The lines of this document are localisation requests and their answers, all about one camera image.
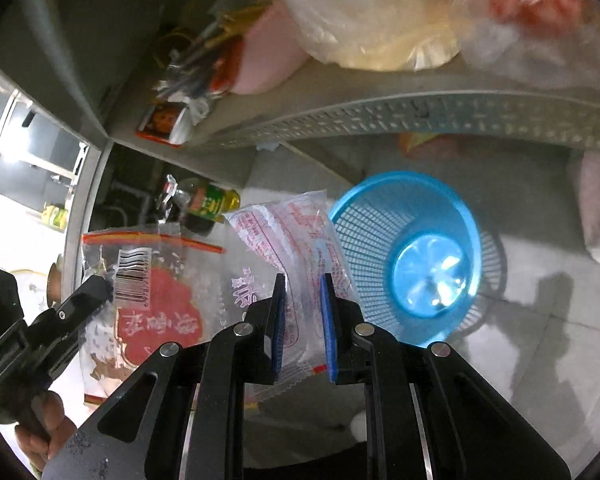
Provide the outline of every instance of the plastic bag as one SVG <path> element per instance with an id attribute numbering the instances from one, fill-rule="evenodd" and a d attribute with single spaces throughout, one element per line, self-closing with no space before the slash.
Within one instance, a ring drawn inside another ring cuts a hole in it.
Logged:
<path id="1" fill-rule="evenodd" d="M 454 0 L 469 65 L 538 88 L 600 90 L 598 0 Z"/>
<path id="2" fill-rule="evenodd" d="M 325 192 L 252 205 L 224 216 L 235 230 L 227 229 L 225 245 L 225 325 L 242 320 L 254 301 L 270 297 L 276 273 L 286 274 L 282 371 L 273 386 L 254 386 L 254 400 L 264 400 L 324 369 L 320 277 L 330 272 L 339 297 L 360 300 L 327 215 Z"/>
<path id="3" fill-rule="evenodd" d="M 84 274 L 104 276 L 112 303 L 85 328 L 85 400 L 99 402 L 167 341 L 202 343 L 218 331 L 222 249 L 180 237 L 179 224 L 82 237 Z"/>
<path id="4" fill-rule="evenodd" d="M 448 0 L 284 0 L 301 44 L 322 62 L 365 70 L 421 70 L 458 53 Z"/>

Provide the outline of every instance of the snack package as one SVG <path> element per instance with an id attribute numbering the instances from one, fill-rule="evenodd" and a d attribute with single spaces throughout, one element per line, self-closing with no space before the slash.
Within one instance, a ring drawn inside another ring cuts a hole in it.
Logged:
<path id="1" fill-rule="evenodd" d="M 273 386 L 254 385 L 253 400 L 275 396 L 324 369 L 320 277 L 330 272 L 336 294 L 360 302 L 342 247 L 327 215 L 326 193 L 251 205 L 225 214 L 223 323 L 243 320 L 247 307 L 270 297 L 276 274 L 286 275 L 282 371 Z"/>
<path id="2" fill-rule="evenodd" d="M 598 0 L 454 0 L 465 61 L 537 88 L 600 91 Z"/>
<path id="3" fill-rule="evenodd" d="M 284 0 L 304 49 L 346 68 L 439 67 L 458 53 L 448 0 Z"/>
<path id="4" fill-rule="evenodd" d="M 85 400 L 98 403 L 162 343 L 202 343 L 218 331 L 222 249 L 182 238 L 179 224 L 82 237 L 85 278 L 104 276 L 113 302 L 85 328 Z"/>

